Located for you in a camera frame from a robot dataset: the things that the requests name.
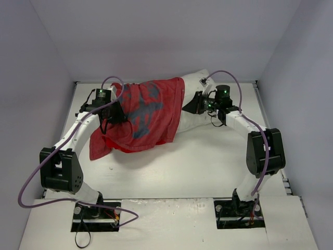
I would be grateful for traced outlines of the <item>white pillow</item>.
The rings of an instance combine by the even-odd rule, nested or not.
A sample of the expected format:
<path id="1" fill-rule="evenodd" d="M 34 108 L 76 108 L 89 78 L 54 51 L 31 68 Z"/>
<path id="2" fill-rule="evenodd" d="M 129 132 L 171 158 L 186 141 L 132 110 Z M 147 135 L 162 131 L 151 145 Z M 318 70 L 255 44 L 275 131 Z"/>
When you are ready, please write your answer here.
<path id="1" fill-rule="evenodd" d="M 184 81 L 184 99 L 176 133 L 182 133 L 210 123 L 210 116 L 206 112 L 197 113 L 199 93 L 209 93 L 216 86 L 212 78 L 207 80 L 206 85 L 201 84 L 200 80 L 206 78 L 209 74 L 207 69 L 201 69 L 181 77 Z"/>

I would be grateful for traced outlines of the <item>red printed pillowcase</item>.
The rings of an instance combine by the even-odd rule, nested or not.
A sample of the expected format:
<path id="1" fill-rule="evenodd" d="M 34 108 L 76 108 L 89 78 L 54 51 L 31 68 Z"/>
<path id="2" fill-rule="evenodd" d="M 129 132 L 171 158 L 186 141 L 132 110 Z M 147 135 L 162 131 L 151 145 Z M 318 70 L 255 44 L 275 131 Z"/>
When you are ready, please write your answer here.
<path id="1" fill-rule="evenodd" d="M 94 131 L 89 141 L 90 160 L 114 149 L 136 153 L 174 140 L 185 94 L 182 78 L 112 86 L 117 89 L 127 121 L 108 124 L 106 134 L 100 129 Z"/>

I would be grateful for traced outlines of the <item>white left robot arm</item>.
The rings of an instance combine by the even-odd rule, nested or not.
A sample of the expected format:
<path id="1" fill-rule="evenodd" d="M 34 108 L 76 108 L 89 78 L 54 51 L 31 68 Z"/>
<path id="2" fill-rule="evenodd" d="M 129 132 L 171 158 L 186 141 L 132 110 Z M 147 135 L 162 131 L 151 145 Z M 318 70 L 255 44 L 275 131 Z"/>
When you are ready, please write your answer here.
<path id="1" fill-rule="evenodd" d="M 117 100 L 117 88 L 95 89 L 95 98 L 89 104 L 85 102 L 76 120 L 63 138 L 51 148 L 40 152 L 41 185 L 54 192 L 64 192 L 68 198 L 88 204 L 100 204 L 103 201 L 100 192 L 84 182 L 79 162 L 80 153 L 95 130 L 102 122 L 122 122 L 126 117 Z"/>

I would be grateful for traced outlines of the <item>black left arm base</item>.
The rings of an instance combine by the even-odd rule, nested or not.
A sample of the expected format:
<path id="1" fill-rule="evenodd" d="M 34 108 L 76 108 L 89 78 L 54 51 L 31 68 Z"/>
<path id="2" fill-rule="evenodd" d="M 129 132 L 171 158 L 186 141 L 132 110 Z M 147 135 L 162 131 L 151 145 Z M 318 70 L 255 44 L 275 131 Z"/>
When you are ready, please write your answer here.
<path id="1" fill-rule="evenodd" d="M 88 207 L 76 203 L 71 232 L 118 232 L 120 213 L 117 209 Z"/>

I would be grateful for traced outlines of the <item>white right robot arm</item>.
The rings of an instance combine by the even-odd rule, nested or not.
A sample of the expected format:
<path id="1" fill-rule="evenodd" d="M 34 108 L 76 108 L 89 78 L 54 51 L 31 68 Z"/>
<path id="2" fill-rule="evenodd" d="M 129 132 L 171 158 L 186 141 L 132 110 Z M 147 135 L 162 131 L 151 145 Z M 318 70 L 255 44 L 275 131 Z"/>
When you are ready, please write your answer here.
<path id="1" fill-rule="evenodd" d="M 233 104 L 228 85 L 218 85 L 214 93 L 215 97 L 211 98 L 209 94 L 197 91 L 182 110 L 195 115 L 213 112 L 222 125 L 246 139 L 249 173 L 232 195 L 233 207 L 240 213 L 258 200 L 264 183 L 285 167 L 283 140 L 279 129 L 260 126 L 246 117 L 241 108 Z"/>

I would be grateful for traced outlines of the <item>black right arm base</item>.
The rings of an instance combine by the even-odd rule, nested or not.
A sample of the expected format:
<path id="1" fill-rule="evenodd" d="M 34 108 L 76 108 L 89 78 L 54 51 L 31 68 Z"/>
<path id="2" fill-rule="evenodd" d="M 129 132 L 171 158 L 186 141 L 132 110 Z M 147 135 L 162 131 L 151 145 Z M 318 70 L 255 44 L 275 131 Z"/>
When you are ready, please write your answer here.
<path id="1" fill-rule="evenodd" d="M 218 230 L 265 228 L 263 213 L 257 199 L 241 201 L 234 190 L 231 198 L 214 199 L 213 202 Z"/>

